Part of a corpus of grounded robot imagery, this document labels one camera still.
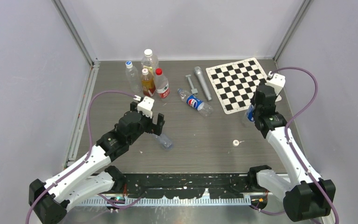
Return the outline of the clear bottle pink label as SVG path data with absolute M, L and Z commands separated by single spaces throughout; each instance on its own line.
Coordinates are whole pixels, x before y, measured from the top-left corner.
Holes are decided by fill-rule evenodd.
M 161 133 L 160 135 L 153 134 L 153 137 L 162 149 L 169 151 L 173 148 L 172 140 L 164 133 Z

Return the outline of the blue label clear bottle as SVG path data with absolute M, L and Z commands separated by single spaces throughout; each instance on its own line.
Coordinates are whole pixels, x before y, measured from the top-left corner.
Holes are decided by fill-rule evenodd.
M 245 121 L 250 121 L 250 122 L 254 122 L 254 116 L 253 116 L 253 111 L 254 111 L 254 105 L 250 105 L 248 107 L 248 109 L 246 110 L 244 117 L 243 117 L 243 122 Z

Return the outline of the white bottle cap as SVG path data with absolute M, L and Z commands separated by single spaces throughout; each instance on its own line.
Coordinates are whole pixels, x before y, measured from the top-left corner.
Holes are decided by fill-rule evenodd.
M 239 146 L 240 142 L 238 140 L 233 140 L 233 145 L 235 147 Z

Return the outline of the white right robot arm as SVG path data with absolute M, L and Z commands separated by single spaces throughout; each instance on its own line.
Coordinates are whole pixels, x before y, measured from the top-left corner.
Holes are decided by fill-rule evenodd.
M 267 165 L 258 166 L 249 170 L 248 187 L 256 192 L 264 188 L 274 194 L 293 222 L 328 216 L 336 187 L 332 180 L 324 180 L 306 160 L 286 119 L 276 111 L 276 98 L 273 87 L 258 86 L 251 99 L 249 117 L 278 154 L 289 180 Z

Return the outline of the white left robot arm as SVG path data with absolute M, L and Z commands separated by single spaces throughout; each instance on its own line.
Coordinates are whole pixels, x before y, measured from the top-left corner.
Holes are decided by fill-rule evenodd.
M 132 102 L 130 110 L 105 133 L 81 159 L 61 173 L 29 185 L 29 205 L 43 224 L 59 223 L 81 201 L 106 191 L 119 193 L 125 176 L 110 165 L 123 155 L 142 134 L 160 135 L 165 124 L 159 113 L 153 123 L 153 104 L 145 99 Z

